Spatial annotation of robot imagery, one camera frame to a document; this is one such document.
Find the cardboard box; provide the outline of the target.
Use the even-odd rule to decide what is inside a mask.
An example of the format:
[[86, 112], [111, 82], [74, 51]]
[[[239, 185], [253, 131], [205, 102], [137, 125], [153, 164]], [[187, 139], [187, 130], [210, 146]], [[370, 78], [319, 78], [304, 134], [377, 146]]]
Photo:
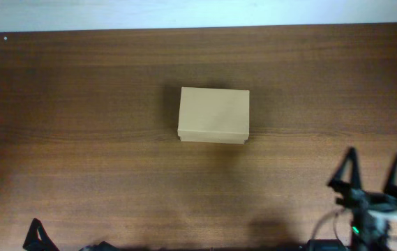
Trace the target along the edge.
[[250, 91], [183, 87], [177, 134], [183, 142], [245, 144]]

